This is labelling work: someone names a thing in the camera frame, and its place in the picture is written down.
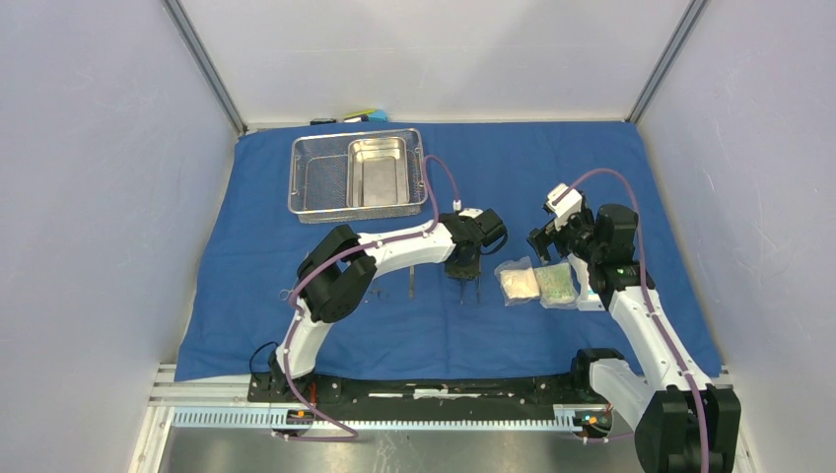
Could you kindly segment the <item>white blue box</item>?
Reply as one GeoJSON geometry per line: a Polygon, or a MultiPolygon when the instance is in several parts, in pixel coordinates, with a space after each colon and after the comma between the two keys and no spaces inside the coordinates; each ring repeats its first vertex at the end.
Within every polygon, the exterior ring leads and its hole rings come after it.
{"type": "Polygon", "coordinates": [[[578,295],[575,299],[577,310],[604,311],[604,306],[599,295],[591,286],[588,264],[574,254],[568,256],[568,261],[580,285],[578,295]]]}

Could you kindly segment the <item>green printed packet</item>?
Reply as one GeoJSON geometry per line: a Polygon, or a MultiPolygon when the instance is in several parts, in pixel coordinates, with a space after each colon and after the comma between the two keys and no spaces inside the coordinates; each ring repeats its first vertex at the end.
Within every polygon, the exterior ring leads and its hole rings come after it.
{"type": "Polygon", "coordinates": [[[540,304],[547,309],[572,309],[577,306],[573,270],[568,262],[533,269],[540,291],[540,304]]]}

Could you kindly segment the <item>beige gauze packet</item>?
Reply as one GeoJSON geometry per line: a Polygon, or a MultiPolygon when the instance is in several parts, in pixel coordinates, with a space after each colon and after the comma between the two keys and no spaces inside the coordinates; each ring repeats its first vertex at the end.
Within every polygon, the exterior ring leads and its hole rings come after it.
{"type": "Polygon", "coordinates": [[[505,261],[497,266],[494,275],[499,282],[505,306],[525,304],[541,296],[531,259],[505,261]]]}

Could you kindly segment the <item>steel scalpel handle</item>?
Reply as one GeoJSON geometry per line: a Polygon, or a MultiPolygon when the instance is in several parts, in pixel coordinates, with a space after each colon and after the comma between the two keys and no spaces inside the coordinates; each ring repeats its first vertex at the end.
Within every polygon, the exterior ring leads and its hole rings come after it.
{"type": "Polygon", "coordinates": [[[415,265],[409,267],[409,299],[414,301],[416,292],[416,269],[415,265]]]}

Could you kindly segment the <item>blue surgical drape cloth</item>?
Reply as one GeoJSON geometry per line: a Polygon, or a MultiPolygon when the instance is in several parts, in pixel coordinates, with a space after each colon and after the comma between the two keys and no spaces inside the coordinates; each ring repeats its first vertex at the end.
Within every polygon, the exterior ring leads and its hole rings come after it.
{"type": "MultiPolygon", "coordinates": [[[[330,330],[316,368],[357,379],[491,378],[565,372],[583,348],[613,348],[637,359],[616,322],[602,311],[505,306],[494,269],[531,255],[527,234],[546,221],[546,194],[578,181],[592,207],[640,206],[650,274],[662,305],[693,360],[710,376],[721,355],[686,274],[659,196],[644,142],[626,122],[425,123],[419,126],[439,205],[459,193],[468,207],[491,208],[509,241],[482,262],[481,306],[439,264],[381,276],[385,302],[368,301],[330,330]]],[[[279,299],[299,264],[327,234],[288,210],[293,142],[310,127],[242,137],[225,199],[202,256],[192,316],[175,379],[245,374],[266,367],[265,344],[281,341],[293,311],[279,299]]]]}

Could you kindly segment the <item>stainless steel instrument tray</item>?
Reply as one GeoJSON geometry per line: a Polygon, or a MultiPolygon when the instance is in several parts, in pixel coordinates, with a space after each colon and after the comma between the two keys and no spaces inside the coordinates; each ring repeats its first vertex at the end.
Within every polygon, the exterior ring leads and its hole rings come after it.
{"type": "Polygon", "coordinates": [[[348,146],[348,206],[378,208],[409,202],[405,140],[387,136],[352,141],[348,146]]]}

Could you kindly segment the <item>wire mesh steel basket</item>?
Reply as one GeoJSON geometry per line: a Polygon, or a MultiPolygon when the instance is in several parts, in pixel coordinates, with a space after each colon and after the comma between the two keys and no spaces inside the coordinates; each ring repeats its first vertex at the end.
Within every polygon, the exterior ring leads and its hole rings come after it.
{"type": "Polygon", "coordinates": [[[303,224],[417,215],[428,195],[415,128],[312,135],[293,142],[288,210],[303,224]]]}

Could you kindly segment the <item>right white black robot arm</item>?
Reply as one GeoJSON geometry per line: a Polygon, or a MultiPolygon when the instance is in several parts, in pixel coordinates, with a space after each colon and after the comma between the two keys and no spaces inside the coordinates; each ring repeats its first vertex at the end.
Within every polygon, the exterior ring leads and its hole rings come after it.
{"type": "Polygon", "coordinates": [[[543,262],[549,250],[584,263],[579,272],[605,311],[626,335],[643,374],[601,354],[569,376],[583,402],[601,395],[633,432],[646,472],[731,472],[735,465],[741,404],[730,387],[714,384],[684,348],[663,309],[646,268],[644,235],[637,212],[605,204],[593,212],[584,198],[547,203],[553,221],[527,240],[543,262]]]}

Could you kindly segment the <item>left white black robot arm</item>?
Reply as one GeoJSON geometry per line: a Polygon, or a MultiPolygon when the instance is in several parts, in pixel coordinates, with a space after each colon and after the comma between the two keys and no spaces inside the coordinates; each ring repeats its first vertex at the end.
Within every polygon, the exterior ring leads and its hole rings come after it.
{"type": "Polygon", "coordinates": [[[508,230],[492,210],[437,214],[414,227],[380,233],[333,228],[297,269],[287,297],[294,314],[284,339],[268,359],[264,382],[286,401],[309,391],[318,352],[336,322],[352,314],[376,279],[424,264],[441,264],[447,277],[478,281],[481,259],[501,249],[508,230]]]}

